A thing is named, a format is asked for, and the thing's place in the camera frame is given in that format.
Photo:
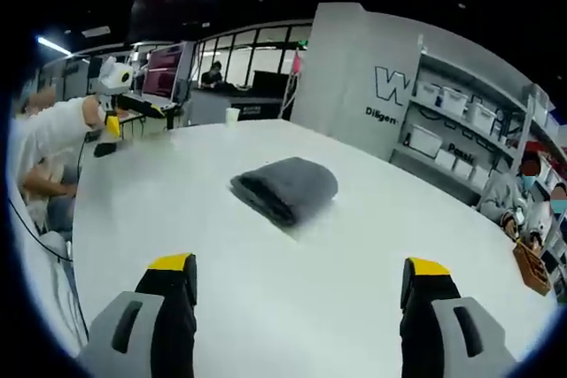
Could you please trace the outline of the person's left hand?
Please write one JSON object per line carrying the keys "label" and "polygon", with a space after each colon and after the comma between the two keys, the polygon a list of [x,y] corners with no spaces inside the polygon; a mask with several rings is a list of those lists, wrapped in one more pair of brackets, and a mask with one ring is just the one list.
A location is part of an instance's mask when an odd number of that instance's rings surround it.
{"label": "person's left hand", "polygon": [[95,96],[86,96],[82,101],[84,122],[91,128],[102,128],[105,125],[105,112]]}

